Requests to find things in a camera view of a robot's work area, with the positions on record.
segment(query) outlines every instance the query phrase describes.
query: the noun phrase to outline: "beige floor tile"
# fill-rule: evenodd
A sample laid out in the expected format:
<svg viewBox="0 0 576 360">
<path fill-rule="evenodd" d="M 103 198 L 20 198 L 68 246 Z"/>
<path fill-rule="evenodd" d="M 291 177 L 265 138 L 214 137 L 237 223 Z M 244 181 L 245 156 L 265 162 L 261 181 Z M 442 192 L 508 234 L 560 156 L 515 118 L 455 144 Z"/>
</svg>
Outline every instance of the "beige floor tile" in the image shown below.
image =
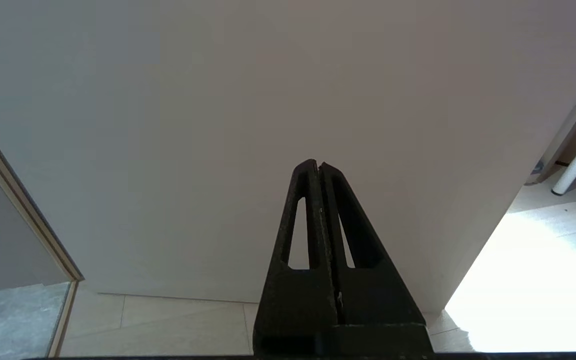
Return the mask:
<svg viewBox="0 0 576 360">
<path fill-rule="evenodd" d="M 249 354 L 240 303 L 66 339 L 61 356 Z"/>
<path fill-rule="evenodd" d="M 188 300 L 151 296 L 126 296 L 121 327 L 176 318 L 182 315 L 206 312 L 233 306 L 226 301 Z"/>
<path fill-rule="evenodd" d="M 430 335 L 430 343 L 435 353 L 473 353 L 468 332 L 455 328 L 450 331 Z"/>
<path fill-rule="evenodd" d="M 255 326 L 255 318 L 257 317 L 257 310 L 259 309 L 258 303 L 244 303 L 244 315 L 246 316 L 246 329 L 248 335 L 248 344 L 250 353 L 252 350 L 252 331 Z"/>
<path fill-rule="evenodd" d="M 118 329 L 124 307 L 123 295 L 98 294 L 86 285 L 79 284 L 70 313 L 66 338 L 81 337 Z"/>
<path fill-rule="evenodd" d="M 428 335 L 443 333 L 444 331 L 459 328 L 453 319 L 448 315 L 446 310 L 441 312 L 424 312 L 425 326 L 428 329 Z"/>
</svg>

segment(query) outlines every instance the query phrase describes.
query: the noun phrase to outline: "sunlight on floor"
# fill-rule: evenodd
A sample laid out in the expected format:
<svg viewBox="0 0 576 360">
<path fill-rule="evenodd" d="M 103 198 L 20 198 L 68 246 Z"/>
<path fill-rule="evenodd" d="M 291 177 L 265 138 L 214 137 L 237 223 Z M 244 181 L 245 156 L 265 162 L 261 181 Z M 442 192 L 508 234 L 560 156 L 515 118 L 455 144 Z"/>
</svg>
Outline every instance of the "sunlight on floor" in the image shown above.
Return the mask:
<svg viewBox="0 0 576 360">
<path fill-rule="evenodd" d="M 576 248 L 525 214 L 503 217 L 446 310 L 476 351 L 576 351 Z"/>
</svg>

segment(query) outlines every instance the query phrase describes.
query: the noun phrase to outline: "tile floor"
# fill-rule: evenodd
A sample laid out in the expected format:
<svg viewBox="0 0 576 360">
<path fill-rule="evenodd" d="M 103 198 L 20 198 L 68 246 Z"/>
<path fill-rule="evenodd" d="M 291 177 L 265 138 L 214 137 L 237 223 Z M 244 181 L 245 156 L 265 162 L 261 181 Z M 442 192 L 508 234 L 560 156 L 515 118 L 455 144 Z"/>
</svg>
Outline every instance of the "tile floor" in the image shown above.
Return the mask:
<svg viewBox="0 0 576 360">
<path fill-rule="evenodd" d="M 0 360 L 48 354 L 69 285 L 0 290 Z"/>
<path fill-rule="evenodd" d="M 446 307 L 437 352 L 576 350 L 576 183 L 524 186 Z M 254 303 L 97 294 L 80 285 L 62 356 L 251 354 Z"/>
</svg>

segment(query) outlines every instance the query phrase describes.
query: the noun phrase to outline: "grey marble floor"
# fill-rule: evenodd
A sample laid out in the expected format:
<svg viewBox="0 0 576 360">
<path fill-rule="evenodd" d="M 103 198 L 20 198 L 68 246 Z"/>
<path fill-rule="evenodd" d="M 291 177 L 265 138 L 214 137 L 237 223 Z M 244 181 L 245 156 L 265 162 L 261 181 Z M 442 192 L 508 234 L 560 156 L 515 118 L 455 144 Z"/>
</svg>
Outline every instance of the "grey marble floor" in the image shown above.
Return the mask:
<svg viewBox="0 0 576 360">
<path fill-rule="evenodd" d="M 0 360 L 44 357 L 69 283 L 0 290 Z"/>
</svg>

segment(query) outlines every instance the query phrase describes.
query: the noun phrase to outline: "wooden door frame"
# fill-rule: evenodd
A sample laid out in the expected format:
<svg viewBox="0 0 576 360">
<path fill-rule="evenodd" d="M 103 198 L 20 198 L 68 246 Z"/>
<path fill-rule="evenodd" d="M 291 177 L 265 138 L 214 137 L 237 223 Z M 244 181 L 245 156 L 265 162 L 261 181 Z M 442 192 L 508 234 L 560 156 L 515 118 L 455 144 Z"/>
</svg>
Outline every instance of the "wooden door frame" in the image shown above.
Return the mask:
<svg viewBox="0 0 576 360">
<path fill-rule="evenodd" d="M 36 203 L 30 198 L 28 191 L 6 161 L 2 151 L 0 151 L 0 187 L 68 279 L 70 281 L 84 280 L 82 272 L 68 255 Z"/>
</svg>

